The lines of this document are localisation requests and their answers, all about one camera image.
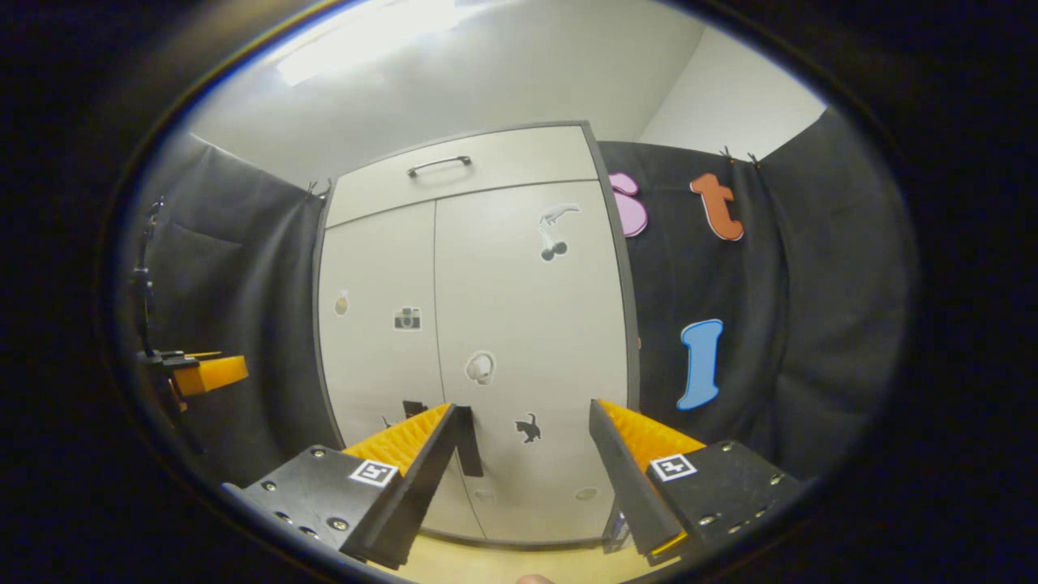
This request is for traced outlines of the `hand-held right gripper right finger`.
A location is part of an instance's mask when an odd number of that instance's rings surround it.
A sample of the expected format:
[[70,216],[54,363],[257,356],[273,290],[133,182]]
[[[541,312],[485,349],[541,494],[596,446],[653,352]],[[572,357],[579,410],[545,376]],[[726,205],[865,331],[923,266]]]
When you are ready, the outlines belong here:
[[704,444],[594,399],[589,433],[638,553],[700,561],[787,509],[804,484],[736,440]]

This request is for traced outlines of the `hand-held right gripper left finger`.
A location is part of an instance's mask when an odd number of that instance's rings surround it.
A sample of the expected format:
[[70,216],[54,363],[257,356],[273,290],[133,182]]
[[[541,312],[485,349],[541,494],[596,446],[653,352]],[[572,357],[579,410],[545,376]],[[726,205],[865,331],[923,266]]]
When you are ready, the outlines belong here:
[[223,491],[265,535],[325,568],[399,569],[470,421],[470,408],[441,404],[348,449],[313,444]]

